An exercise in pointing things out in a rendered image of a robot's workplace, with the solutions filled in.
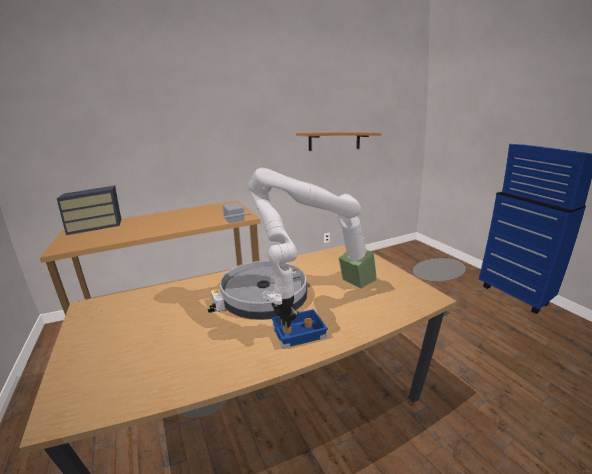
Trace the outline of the grey round turning table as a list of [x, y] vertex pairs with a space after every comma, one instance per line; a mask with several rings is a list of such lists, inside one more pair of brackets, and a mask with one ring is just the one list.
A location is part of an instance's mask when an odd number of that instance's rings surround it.
[[[288, 266], [292, 271], [298, 269], [293, 272], [293, 306], [296, 311], [307, 299], [306, 276], [300, 268], [292, 264], [282, 263], [280, 266]], [[262, 294], [264, 291], [274, 291], [274, 272], [270, 261], [245, 263], [229, 270], [220, 280], [220, 290], [211, 291], [214, 303], [208, 309], [209, 313], [215, 312], [214, 308], [217, 312], [226, 308], [230, 313], [247, 319], [265, 320], [277, 317], [272, 302], [266, 300]]]

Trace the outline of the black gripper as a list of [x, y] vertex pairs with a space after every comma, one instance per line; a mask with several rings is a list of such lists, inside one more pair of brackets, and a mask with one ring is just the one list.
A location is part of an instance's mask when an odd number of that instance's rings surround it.
[[[282, 299], [282, 304], [280, 304], [281, 306], [271, 303], [276, 315], [279, 316], [281, 319], [281, 326], [285, 325], [285, 328], [289, 328], [291, 326], [289, 322], [293, 321], [297, 317], [297, 315], [299, 314], [298, 311], [296, 312], [294, 310], [293, 302], [294, 302], [294, 295], [291, 298]], [[283, 313], [284, 313], [284, 316], [283, 316]]]

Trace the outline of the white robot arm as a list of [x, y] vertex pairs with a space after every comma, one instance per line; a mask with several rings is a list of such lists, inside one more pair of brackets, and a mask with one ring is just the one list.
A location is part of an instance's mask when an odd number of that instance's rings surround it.
[[293, 271], [282, 263], [297, 258], [297, 249], [285, 231], [279, 213], [269, 201], [271, 187], [286, 191], [295, 201], [307, 206], [332, 211], [338, 214], [342, 226], [346, 253], [349, 260], [357, 261], [366, 254], [365, 239], [362, 236], [358, 215], [359, 202], [348, 194], [340, 197], [309, 183], [305, 183], [266, 168], [257, 169], [248, 184], [250, 193], [258, 207], [270, 241], [280, 242], [268, 250], [268, 257], [274, 271], [274, 291], [264, 291], [263, 297], [274, 304], [294, 295]]

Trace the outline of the blue crate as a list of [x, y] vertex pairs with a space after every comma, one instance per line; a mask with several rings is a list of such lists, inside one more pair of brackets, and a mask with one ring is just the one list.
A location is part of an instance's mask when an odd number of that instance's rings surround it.
[[[304, 326], [306, 318], [312, 319], [311, 327]], [[297, 317], [290, 322], [291, 333], [288, 334], [284, 333], [279, 316], [273, 317], [272, 321], [272, 328], [276, 332], [283, 349], [327, 338], [326, 330], [328, 328], [314, 309], [299, 312]]]

